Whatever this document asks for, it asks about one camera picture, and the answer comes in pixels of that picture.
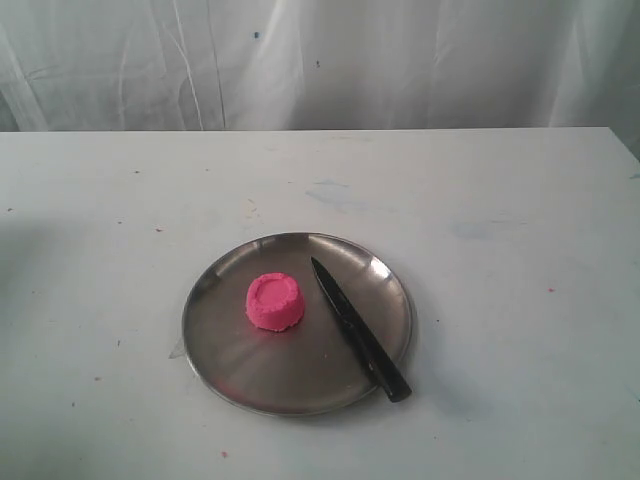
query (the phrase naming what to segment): white curtain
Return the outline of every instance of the white curtain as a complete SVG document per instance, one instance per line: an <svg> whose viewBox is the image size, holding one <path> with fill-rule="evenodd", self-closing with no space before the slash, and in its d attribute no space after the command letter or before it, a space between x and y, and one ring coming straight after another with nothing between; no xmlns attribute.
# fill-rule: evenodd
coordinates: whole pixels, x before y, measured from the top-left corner
<svg viewBox="0 0 640 480"><path fill-rule="evenodd" d="M0 129L607 125L638 0L0 0Z"/></svg>

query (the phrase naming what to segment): knife handle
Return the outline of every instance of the knife handle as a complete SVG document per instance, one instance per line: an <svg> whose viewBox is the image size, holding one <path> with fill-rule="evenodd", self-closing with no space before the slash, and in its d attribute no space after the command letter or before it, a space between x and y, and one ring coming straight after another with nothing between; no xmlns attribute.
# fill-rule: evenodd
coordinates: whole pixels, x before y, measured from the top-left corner
<svg viewBox="0 0 640 480"><path fill-rule="evenodd" d="M342 325L363 368L382 387L389 400L397 403L411 395L411 387L360 315L343 316Z"/></svg>

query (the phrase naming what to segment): black knife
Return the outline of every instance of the black knife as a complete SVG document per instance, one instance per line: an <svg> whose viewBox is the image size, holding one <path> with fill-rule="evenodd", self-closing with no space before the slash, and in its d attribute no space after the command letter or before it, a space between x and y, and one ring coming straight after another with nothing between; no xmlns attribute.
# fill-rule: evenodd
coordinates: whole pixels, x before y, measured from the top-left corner
<svg viewBox="0 0 640 480"><path fill-rule="evenodd" d="M367 375L382 387L392 402L401 402L407 398L411 395L411 388L387 352L384 351L327 269L313 257L311 257L311 263L316 279L333 307L344 337Z"/></svg>

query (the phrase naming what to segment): metal plate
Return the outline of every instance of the metal plate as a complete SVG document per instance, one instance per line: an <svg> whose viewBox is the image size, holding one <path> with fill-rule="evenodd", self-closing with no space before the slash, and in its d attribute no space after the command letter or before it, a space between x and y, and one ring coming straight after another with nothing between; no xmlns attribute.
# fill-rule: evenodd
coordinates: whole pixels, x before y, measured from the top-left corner
<svg viewBox="0 0 640 480"><path fill-rule="evenodd" d="M374 390L345 343L311 268L320 260L343 288L389 356L403 357L412 327L409 298L371 252L315 233L285 233L241 245L194 286L183 315L189 361L226 400L274 415L328 412ZM251 281L283 272L300 284L305 314L282 333L254 327L245 315Z"/></svg>

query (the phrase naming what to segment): pink molded dough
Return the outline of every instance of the pink molded dough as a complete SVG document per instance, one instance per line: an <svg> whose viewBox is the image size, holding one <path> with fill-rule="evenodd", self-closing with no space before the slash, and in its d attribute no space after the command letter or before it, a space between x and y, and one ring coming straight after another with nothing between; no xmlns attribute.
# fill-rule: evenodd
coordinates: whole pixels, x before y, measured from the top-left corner
<svg viewBox="0 0 640 480"><path fill-rule="evenodd" d="M298 282L284 273L266 273L249 286L247 316L256 327L281 332L300 321L304 298Z"/></svg>

